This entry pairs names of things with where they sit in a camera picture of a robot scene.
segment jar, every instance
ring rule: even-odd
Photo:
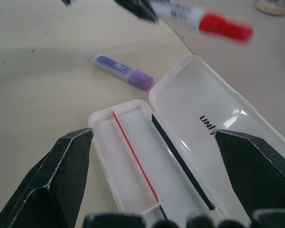
[[[255,6],[266,14],[276,16],[285,14],[285,0],[256,0]]]

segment red marker cap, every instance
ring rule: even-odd
[[[199,29],[206,33],[220,34],[243,43],[248,43],[253,36],[252,26],[228,21],[216,13],[206,13],[200,21]]]

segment blue stripe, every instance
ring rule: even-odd
[[[163,208],[162,208],[161,205],[160,205],[160,210],[161,210],[161,212],[162,212],[163,218],[164,218],[166,221],[168,221],[168,218],[167,218],[167,216],[166,216],[166,213],[163,211]]]

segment beige table surface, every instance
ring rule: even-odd
[[[285,17],[258,12],[252,0],[194,2],[255,25],[247,47],[173,29],[285,137]],[[148,101],[148,93],[93,68],[99,53],[155,82],[190,55],[166,24],[138,21],[111,0],[70,8],[60,0],[0,0],[0,211],[57,138],[86,127],[95,111]],[[90,164],[77,228],[87,213],[116,211],[93,151]]]

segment open pencil case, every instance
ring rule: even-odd
[[[250,222],[234,193],[213,137],[228,129],[263,138],[285,158],[281,136],[197,56],[187,57],[150,91],[95,112],[93,145],[121,212],[185,227],[189,214]]]

